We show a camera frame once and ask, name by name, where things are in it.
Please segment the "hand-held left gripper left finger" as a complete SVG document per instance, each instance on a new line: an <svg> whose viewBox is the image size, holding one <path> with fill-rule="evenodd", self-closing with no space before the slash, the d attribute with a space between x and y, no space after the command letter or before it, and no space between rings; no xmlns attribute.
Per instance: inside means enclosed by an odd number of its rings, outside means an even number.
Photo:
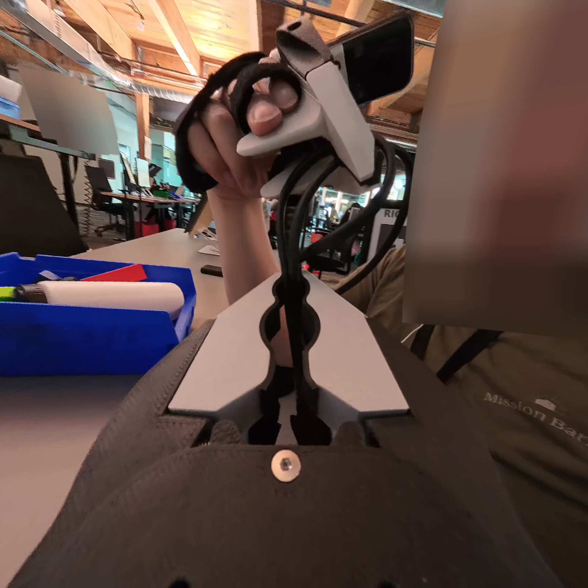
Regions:
<svg viewBox="0 0 588 588"><path fill-rule="evenodd" d="M281 327L276 272L214 320L168 404L173 415L229 420L255 445L274 445L280 399L293 369L278 366L270 340Z"/></svg>

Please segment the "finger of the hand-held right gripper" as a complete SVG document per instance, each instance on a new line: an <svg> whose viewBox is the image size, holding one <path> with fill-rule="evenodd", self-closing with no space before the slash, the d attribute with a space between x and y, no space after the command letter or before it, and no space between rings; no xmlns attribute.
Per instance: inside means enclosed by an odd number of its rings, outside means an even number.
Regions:
<svg viewBox="0 0 588 588"><path fill-rule="evenodd" d="M322 169L332 160L331 156L326 156L321 159L314 159L313 164L307 172L298 180L295 187L292 189L292 195L303 195L306 189L311 185L315 178L321 173ZM268 180L268 182L261 188L261 197L264 199L277 199L282 191L290 174L295 170L296 166L303 161L299 158L294 163L289 164L285 169L279 172L275 177ZM342 166L332 172L319 187L327 187L333 189L335 192L344 192L350 195L359 195L370 187L370 176L366 175L361 180L358 180L346 166Z"/></svg>
<svg viewBox="0 0 588 588"><path fill-rule="evenodd" d="M326 121L327 138L352 175L364 182L375 171L375 139L341 72L326 62L306 76Z"/></svg>

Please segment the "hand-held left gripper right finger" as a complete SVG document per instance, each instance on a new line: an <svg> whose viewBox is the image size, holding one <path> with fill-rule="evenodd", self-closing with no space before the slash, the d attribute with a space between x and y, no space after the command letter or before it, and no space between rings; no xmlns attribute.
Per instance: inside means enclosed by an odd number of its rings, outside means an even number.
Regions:
<svg viewBox="0 0 588 588"><path fill-rule="evenodd" d="M345 423L407 415L365 315L307 271L294 287L297 444L328 445Z"/></svg>

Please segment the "blue plastic bin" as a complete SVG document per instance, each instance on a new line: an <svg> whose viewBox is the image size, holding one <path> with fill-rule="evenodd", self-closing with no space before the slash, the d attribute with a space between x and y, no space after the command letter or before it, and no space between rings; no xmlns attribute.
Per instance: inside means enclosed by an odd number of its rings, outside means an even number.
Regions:
<svg viewBox="0 0 588 588"><path fill-rule="evenodd" d="M191 271L141 263L135 285L173 283L182 292L176 318L133 306L1 302L1 376L124 375L149 371L189 333L196 289Z"/></svg>

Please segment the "person's right forearm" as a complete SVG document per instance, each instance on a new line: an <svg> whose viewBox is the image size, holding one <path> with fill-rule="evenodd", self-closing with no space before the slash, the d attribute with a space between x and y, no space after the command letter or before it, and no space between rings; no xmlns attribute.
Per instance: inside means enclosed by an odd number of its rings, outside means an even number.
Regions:
<svg viewBox="0 0 588 588"><path fill-rule="evenodd" d="M263 215L264 200L218 184L208 192L229 305L274 276L279 267Z"/></svg>

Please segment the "person's right hand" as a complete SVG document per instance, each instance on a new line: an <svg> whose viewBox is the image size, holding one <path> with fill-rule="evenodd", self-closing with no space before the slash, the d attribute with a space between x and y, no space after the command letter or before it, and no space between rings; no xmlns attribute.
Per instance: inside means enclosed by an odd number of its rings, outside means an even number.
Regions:
<svg viewBox="0 0 588 588"><path fill-rule="evenodd" d="M192 122L187 142L190 154L216 182L211 194L222 199L259 199L275 155L248 158L237 152L243 134L231 114L236 81L217 90ZM297 92L285 81L262 79L254 85L247 107L247 124L256 136L278 130L285 115L298 107Z"/></svg>

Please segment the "document board on white stand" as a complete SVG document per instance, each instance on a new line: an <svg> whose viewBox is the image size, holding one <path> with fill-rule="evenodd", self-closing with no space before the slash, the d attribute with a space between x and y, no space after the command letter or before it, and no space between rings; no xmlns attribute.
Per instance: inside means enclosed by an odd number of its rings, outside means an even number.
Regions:
<svg viewBox="0 0 588 588"><path fill-rule="evenodd" d="M185 230L202 254L220 256L217 244L217 230L212 217L212 209L206 195L202 196L191 214Z"/></svg>

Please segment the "printed marker sign on stand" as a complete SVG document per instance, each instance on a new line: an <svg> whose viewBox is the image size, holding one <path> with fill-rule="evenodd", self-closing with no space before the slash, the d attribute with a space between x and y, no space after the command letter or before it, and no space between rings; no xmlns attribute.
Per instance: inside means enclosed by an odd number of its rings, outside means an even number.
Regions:
<svg viewBox="0 0 588 588"><path fill-rule="evenodd" d="M367 253L367 261L371 261L381 249L386 239L392 233L394 224L400 212L400 206L382 208L374 216L371 227L371 238Z"/></svg>

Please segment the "white foam roller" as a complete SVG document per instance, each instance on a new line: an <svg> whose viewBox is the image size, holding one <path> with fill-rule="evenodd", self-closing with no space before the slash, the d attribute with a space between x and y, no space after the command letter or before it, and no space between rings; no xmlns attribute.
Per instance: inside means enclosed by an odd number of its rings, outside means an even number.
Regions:
<svg viewBox="0 0 588 588"><path fill-rule="evenodd" d="M164 311L172 319L185 303L179 286L170 282L41 282L51 305Z"/></svg>

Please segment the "red flat block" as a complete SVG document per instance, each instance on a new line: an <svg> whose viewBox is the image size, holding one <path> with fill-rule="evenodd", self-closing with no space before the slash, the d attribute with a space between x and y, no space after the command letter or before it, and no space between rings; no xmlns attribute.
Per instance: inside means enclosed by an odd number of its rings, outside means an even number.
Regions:
<svg viewBox="0 0 588 588"><path fill-rule="evenodd" d="M81 282L142 282L147 280L146 272L140 263L113 269L98 275L84 277Z"/></svg>

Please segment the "black office chair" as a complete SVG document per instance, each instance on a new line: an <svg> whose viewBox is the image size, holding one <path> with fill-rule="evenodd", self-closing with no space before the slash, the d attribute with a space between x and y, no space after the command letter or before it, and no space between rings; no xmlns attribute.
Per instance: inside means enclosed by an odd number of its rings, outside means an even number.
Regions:
<svg viewBox="0 0 588 588"><path fill-rule="evenodd" d="M1 254L73 256L88 249L41 158L1 155Z"/></svg>

